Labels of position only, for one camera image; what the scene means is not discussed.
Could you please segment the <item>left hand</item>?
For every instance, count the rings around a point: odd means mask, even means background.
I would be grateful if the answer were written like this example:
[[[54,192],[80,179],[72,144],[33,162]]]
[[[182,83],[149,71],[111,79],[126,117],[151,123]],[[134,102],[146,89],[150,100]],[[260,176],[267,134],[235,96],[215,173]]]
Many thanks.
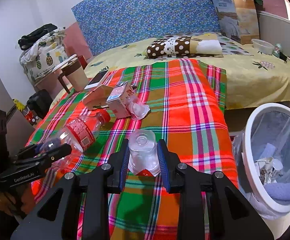
[[[21,195],[21,211],[28,215],[34,208],[35,201],[31,184],[26,184]],[[16,211],[16,199],[9,193],[0,192],[0,211],[12,216]]]

